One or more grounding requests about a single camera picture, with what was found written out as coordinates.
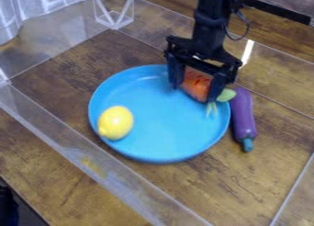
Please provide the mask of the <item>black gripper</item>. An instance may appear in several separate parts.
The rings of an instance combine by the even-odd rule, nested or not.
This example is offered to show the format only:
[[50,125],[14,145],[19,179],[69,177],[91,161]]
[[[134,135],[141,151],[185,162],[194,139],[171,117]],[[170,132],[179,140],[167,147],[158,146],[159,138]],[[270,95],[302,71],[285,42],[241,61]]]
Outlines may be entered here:
[[203,41],[198,42],[174,35],[170,35],[166,41],[165,57],[173,88],[177,89],[183,83],[186,67],[190,66],[213,76],[207,101],[215,102],[226,83],[236,81],[242,61],[225,50],[223,45],[213,48]]

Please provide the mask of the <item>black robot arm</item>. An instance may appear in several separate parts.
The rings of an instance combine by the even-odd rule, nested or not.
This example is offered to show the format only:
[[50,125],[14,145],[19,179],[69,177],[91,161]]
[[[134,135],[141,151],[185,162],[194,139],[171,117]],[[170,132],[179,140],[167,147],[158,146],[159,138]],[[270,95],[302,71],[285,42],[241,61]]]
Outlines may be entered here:
[[214,102],[223,87],[236,81],[242,61],[223,48],[225,38],[233,39],[229,32],[232,14],[250,24],[240,9],[241,0],[198,0],[194,11],[194,29],[191,38],[170,35],[165,56],[169,65],[169,80],[174,88],[185,82],[186,66],[213,75],[213,83],[206,102]]

